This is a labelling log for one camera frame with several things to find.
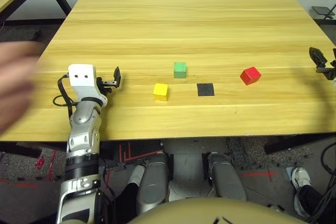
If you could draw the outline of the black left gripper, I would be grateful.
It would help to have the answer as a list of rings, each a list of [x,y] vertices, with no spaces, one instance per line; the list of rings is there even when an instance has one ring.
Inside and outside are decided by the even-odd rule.
[[[103,81],[101,77],[97,77],[96,84],[101,94],[107,95],[112,92],[112,87],[118,88],[121,82],[121,72],[119,67],[114,70],[114,81]]]

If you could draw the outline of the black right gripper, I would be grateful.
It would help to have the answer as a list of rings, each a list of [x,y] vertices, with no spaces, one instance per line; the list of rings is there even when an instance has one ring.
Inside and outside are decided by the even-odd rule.
[[[332,68],[327,68],[326,67],[327,60],[324,57],[322,51],[318,48],[313,48],[313,47],[309,48],[309,56],[316,65],[316,68],[317,68],[316,72],[324,74],[324,76],[328,80],[335,79],[336,48],[333,48],[333,54],[334,54],[335,60],[330,63]]]

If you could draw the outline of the bare person hand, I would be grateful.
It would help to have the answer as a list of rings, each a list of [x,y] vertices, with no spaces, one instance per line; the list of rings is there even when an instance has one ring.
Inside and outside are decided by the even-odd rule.
[[[36,41],[1,43],[1,134],[30,107],[32,75],[43,51],[44,45]]]

